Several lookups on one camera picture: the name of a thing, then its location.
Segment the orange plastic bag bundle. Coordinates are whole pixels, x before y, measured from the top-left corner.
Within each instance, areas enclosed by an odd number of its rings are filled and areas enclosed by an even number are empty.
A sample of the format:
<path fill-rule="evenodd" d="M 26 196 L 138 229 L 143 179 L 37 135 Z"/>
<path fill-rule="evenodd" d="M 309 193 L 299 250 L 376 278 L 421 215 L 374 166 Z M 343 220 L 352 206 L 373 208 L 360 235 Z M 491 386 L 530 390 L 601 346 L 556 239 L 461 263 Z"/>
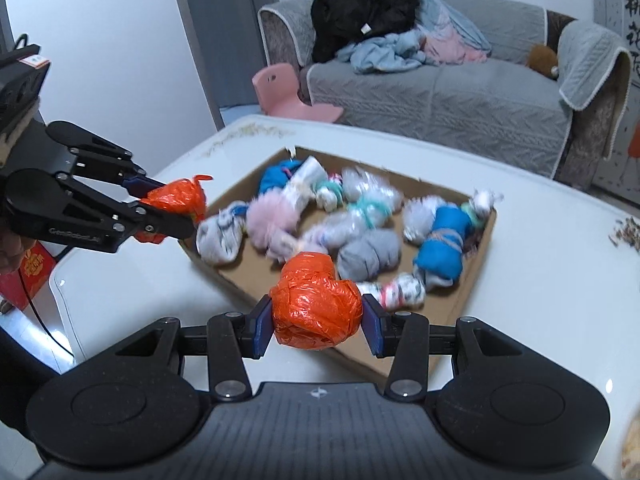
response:
<path fill-rule="evenodd" d="M 131 196 L 153 208 L 189 217 L 197 226 L 204 218 L 206 195 L 202 183 L 213 181 L 207 174 L 197 174 L 191 179 L 179 179 L 167 184 L 148 177 L 132 177 L 125 188 Z"/>

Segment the blue sock with rubber band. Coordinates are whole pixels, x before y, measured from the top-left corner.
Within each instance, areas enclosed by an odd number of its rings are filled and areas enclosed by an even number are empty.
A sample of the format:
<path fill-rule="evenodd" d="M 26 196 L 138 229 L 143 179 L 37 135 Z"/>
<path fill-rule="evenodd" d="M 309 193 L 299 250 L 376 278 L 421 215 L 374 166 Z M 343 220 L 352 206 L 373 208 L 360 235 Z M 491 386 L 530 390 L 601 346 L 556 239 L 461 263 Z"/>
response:
<path fill-rule="evenodd" d="M 457 283 L 463 271 L 464 243 L 473 229 L 471 217 L 460 207 L 436 210 L 432 230 L 413 259 L 413 274 L 427 292 Z"/>

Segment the grey sock roll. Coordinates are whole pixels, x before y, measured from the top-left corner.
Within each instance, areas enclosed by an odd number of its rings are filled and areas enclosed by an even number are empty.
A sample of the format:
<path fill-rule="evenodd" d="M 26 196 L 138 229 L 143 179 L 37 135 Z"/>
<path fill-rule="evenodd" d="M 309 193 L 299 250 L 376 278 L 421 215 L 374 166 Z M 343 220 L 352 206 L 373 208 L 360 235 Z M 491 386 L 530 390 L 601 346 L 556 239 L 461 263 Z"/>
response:
<path fill-rule="evenodd" d="M 336 270 L 342 280 L 366 282 L 398 267 L 401 240 L 389 229 L 370 230 L 337 253 Z"/>

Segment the white blue-trimmed sock bundle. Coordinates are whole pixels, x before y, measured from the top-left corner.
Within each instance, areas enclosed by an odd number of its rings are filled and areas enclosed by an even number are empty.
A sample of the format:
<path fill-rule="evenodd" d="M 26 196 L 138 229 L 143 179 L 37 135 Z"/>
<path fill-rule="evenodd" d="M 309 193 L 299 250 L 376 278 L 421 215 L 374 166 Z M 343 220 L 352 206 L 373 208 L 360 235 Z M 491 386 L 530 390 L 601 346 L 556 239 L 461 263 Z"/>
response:
<path fill-rule="evenodd" d="M 195 246 L 205 263 L 226 266 L 235 262 L 245 236 L 247 209 L 247 202 L 236 200 L 200 223 Z"/>

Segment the pink fluffy sock bundle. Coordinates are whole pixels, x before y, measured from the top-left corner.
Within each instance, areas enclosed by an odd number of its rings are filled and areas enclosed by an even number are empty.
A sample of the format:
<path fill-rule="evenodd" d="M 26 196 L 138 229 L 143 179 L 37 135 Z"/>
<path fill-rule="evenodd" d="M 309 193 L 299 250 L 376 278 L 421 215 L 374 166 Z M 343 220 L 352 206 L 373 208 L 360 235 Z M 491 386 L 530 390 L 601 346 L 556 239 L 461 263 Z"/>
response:
<path fill-rule="evenodd" d="M 246 232 L 258 252 L 283 262 L 293 255 L 293 235 L 300 213 L 284 196 L 273 188 L 250 202 L 246 213 Z"/>

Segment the teal white plastic bundle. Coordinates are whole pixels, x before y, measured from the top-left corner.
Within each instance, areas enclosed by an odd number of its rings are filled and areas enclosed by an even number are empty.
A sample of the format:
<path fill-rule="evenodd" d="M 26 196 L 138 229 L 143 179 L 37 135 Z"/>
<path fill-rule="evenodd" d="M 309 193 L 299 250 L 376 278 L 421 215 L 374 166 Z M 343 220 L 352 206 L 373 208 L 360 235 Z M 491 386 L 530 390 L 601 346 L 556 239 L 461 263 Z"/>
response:
<path fill-rule="evenodd" d="M 392 212 L 392 207 L 382 197 L 363 196 L 303 232 L 302 240 L 335 252 L 368 231 L 385 226 Z"/>

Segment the white pink patterned sock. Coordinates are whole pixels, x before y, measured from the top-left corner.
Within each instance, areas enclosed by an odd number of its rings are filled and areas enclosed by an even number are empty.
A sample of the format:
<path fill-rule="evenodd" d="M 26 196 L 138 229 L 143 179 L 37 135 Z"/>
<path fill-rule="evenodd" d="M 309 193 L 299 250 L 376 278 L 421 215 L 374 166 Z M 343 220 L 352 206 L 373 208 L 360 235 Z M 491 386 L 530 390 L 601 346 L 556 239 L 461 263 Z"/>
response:
<path fill-rule="evenodd" d="M 420 308 L 424 304 L 426 291 L 423 283 L 411 273 L 401 273 L 386 284 L 357 283 L 363 295 L 371 295 L 388 311 Z"/>

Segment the brown cardboard box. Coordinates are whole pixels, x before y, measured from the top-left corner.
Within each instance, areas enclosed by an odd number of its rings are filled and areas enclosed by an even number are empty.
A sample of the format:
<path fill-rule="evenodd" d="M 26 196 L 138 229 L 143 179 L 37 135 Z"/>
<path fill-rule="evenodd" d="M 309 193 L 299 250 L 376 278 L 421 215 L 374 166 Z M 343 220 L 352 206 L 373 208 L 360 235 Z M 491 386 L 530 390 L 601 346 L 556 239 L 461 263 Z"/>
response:
<path fill-rule="evenodd" d="M 315 258 L 329 279 L 388 312 L 460 318 L 497 219 L 495 196 L 465 196 L 308 148 L 282 150 L 203 208 L 182 248 L 250 299 L 286 299 L 281 275 Z"/>

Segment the red box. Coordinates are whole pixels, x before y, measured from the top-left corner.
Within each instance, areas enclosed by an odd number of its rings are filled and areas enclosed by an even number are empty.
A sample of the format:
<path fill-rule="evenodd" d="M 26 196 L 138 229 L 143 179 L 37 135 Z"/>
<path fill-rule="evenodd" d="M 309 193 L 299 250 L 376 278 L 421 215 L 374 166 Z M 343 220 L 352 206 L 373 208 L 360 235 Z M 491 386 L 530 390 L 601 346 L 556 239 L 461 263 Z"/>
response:
<path fill-rule="evenodd" d="M 26 252 L 20 268 L 1 277 L 1 298 L 18 310 L 23 311 L 29 300 L 34 299 L 40 289 L 49 281 L 55 267 L 47 248 L 40 242 Z"/>

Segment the clear plastic wrapped bundle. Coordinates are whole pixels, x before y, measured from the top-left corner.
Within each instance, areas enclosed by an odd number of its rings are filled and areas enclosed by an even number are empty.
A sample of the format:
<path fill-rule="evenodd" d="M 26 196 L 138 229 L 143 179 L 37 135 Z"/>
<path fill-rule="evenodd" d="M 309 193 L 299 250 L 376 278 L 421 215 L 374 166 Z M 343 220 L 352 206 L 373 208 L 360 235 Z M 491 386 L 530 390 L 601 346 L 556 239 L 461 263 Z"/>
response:
<path fill-rule="evenodd" d="M 393 210 L 402 205 L 404 196 L 386 178 L 371 174 L 361 167 L 346 167 L 342 171 L 343 193 L 349 203 L 356 203 L 360 198 L 379 198 L 385 200 Z"/>

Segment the small green white sock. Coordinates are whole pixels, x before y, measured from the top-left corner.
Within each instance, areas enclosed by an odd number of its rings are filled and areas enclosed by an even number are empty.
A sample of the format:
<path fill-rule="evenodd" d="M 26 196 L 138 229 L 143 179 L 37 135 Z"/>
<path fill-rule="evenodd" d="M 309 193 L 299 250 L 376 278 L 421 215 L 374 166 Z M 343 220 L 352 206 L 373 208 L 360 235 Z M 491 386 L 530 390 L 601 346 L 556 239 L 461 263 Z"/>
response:
<path fill-rule="evenodd" d="M 469 200 L 469 215 L 474 224 L 484 226 L 495 206 L 502 202 L 504 196 L 491 190 L 475 191 Z"/>

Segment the blue sock bundle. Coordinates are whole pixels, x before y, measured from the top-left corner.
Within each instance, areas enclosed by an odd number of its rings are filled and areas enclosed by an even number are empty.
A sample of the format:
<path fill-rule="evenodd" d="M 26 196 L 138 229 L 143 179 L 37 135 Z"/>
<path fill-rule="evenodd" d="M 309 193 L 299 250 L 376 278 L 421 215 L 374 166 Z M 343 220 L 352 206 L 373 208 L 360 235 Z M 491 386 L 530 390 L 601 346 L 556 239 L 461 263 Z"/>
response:
<path fill-rule="evenodd" d="M 285 159 L 268 166 L 260 177 L 258 195 L 265 194 L 274 188 L 282 190 L 302 165 L 303 163 L 298 159 Z"/>

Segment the white sock roll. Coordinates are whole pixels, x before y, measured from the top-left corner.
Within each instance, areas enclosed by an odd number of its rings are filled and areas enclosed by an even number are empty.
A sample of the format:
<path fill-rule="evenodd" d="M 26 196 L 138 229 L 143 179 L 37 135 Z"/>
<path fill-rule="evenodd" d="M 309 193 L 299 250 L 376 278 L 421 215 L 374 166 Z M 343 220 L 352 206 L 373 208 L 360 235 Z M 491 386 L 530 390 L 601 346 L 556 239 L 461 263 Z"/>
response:
<path fill-rule="evenodd" d="M 325 181 L 328 174 L 314 156 L 307 157 L 282 190 L 282 196 L 298 214 L 302 214 L 314 198 L 314 187 Z"/>

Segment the pink child chair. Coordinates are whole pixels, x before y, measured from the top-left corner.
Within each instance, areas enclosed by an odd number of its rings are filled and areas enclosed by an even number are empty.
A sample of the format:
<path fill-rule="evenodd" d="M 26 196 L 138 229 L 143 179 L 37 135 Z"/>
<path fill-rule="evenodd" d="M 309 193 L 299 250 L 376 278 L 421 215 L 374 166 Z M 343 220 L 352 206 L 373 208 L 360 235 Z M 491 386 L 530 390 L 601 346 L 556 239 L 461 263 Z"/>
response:
<path fill-rule="evenodd" d="M 339 106 L 303 102 L 298 95 L 299 81 L 295 70 L 288 63 L 263 68 L 253 76 L 252 84 L 260 109 L 270 117 L 334 124 L 344 114 Z"/>

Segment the grey sofa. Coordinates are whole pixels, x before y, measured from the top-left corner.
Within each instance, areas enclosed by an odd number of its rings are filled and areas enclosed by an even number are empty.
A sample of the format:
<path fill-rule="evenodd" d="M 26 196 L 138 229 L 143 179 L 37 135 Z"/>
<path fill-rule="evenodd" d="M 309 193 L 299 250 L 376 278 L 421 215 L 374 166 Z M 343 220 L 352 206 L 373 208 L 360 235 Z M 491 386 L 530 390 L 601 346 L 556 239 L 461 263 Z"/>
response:
<path fill-rule="evenodd" d="M 632 59 L 624 40 L 596 23 L 527 3 L 445 1 L 489 40 L 486 62 L 360 75 L 340 61 L 312 62 L 309 0 L 267 4 L 258 22 L 268 63 L 292 65 L 304 102 L 341 107 L 344 124 L 588 188 L 612 154 L 628 101 Z M 555 50 L 557 80 L 526 67 L 535 44 Z"/>

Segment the light blue clothing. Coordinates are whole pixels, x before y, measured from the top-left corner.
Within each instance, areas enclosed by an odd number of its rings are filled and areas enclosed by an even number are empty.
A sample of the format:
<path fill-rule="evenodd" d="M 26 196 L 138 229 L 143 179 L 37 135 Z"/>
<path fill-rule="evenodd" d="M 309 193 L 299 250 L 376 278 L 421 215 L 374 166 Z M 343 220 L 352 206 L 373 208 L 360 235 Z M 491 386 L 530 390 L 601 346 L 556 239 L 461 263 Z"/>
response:
<path fill-rule="evenodd" d="M 416 70 L 435 62 L 422 50 L 425 36 L 420 28 L 401 34 L 372 37 L 359 44 L 352 42 L 335 55 L 357 74 L 391 74 Z"/>

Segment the pink clothing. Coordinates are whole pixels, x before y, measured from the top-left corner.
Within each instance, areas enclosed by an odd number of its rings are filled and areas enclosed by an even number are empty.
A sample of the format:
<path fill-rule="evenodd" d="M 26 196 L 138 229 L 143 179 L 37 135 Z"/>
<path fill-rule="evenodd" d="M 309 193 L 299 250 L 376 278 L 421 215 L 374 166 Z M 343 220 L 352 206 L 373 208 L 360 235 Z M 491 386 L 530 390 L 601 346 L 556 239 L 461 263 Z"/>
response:
<path fill-rule="evenodd" d="M 488 59 L 484 51 L 466 44 L 450 25 L 439 32 L 427 32 L 424 35 L 422 51 L 435 64 L 484 63 Z"/>

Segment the brown plush toy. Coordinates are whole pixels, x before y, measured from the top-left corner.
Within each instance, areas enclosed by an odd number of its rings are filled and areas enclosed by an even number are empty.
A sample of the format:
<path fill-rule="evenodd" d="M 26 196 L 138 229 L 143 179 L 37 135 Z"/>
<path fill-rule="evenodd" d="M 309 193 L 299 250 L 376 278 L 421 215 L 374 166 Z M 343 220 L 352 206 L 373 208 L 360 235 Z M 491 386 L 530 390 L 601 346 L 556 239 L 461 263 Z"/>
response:
<path fill-rule="evenodd" d="M 526 67 L 552 80 L 559 77 L 559 61 L 555 50 L 544 44 L 535 44 L 529 51 Z"/>

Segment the black clothing pile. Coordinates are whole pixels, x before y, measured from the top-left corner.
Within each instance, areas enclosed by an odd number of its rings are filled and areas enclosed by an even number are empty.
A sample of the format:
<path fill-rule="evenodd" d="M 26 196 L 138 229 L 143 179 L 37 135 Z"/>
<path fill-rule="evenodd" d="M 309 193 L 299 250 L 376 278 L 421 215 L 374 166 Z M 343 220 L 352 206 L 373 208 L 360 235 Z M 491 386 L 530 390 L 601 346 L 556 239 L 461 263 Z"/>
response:
<path fill-rule="evenodd" d="M 326 63 L 349 44 L 412 29 L 421 0 L 314 0 L 310 17 L 316 40 L 311 57 Z"/>

